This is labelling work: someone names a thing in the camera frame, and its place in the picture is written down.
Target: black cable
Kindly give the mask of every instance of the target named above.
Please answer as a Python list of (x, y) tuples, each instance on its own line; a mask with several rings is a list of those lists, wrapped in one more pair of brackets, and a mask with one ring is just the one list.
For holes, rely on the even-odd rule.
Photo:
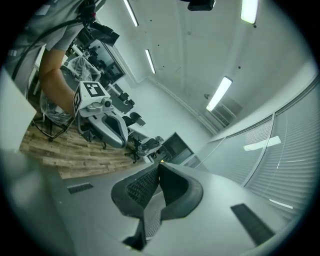
[[(17, 65), (15, 66), (14, 68), (14, 71), (12, 73), (12, 80), (14, 81), (15, 78), (17, 77), (17, 74), (18, 74), (18, 71), (19, 71), (19, 68), (21, 67), (23, 61), (25, 60), (28, 52), (43, 38), (45, 38), (46, 36), (52, 34), (53, 32), (61, 29), (61, 28), (64, 28), (66, 26), (70, 26), (70, 25), (75, 25), (75, 24), (81, 24), (81, 23), (85, 23), (87, 22), (88, 20), (87, 19), (73, 19), (73, 20), (69, 20), (69, 21), (66, 21), (66, 22), (63, 22), (53, 28), (50, 28), (48, 29), (47, 31), (45, 31), (44, 33), (42, 33), (25, 51), (24, 53), (22, 54), (22, 56), (20, 57), (19, 59), (19, 62), (17, 63)], [(27, 84), (26, 86), (26, 99), (28, 100), (28, 93), (29, 93), (29, 84)], [(69, 126), (72, 124), (74, 120), (71, 120), (68, 122), (67, 124), (67, 127), (66, 128), (63, 128), (60, 132), (58, 132), (55, 136), (52, 136), (52, 135), (49, 135), (47, 134), (46, 132), (44, 132), (42, 129), (40, 129), (36, 122), (34, 121), (34, 119), (32, 119), (31, 123), (40, 131), (42, 132), (45, 136), (49, 137), (49, 138), (52, 138), (53, 140), (58, 137), (60, 134), (62, 134), (65, 130), (67, 130), (69, 128)]]

